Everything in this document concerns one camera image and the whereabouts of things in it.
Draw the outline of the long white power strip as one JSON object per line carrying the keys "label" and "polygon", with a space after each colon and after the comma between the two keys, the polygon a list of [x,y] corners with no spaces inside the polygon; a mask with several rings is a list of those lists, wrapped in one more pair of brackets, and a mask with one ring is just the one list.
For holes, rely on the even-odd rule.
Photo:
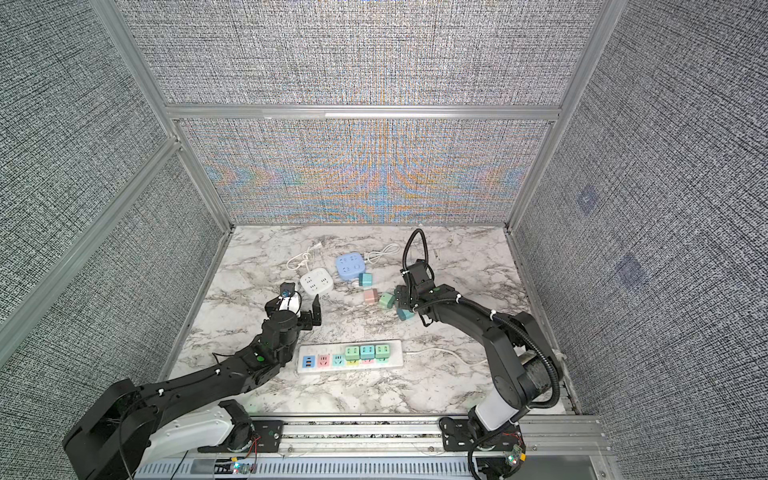
{"label": "long white power strip", "polygon": [[299,375],[397,369],[404,366],[400,340],[303,345],[298,350]]}

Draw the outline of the green adapter lowest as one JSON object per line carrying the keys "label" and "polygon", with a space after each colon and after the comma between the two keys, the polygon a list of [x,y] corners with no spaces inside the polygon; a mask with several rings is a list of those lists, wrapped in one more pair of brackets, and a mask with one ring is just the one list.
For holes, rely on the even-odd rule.
{"label": "green adapter lowest", "polygon": [[391,356],[391,347],[388,343],[376,344],[374,353],[377,360],[387,360]]}

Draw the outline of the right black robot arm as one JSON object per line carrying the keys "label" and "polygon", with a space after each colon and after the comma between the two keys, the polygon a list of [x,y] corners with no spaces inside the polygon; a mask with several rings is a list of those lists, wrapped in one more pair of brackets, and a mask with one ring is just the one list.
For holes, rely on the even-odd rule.
{"label": "right black robot arm", "polygon": [[468,440],[470,475],[505,479],[516,474],[526,453],[519,421],[560,401],[563,372],[553,348],[532,315],[501,313],[449,285],[437,285],[424,259],[403,266],[401,276],[403,284],[395,289],[399,307],[417,314],[425,326],[452,326],[483,347],[492,389],[448,435]]}

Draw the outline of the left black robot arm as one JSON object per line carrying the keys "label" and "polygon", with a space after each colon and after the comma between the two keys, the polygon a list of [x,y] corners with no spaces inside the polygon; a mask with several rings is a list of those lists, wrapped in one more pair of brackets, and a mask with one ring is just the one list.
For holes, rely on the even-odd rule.
{"label": "left black robot arm", "polygon": [[298,337],[322,324],[320,299],[301,307],[282,291],[266,306],[261,331],[211,367],[171,380],[110,385],[62,441],[80,479],[130,479],[140,466],[177,452],[215,447],[249,449],[256,432],[236,396],[251,392],[293,359]]}

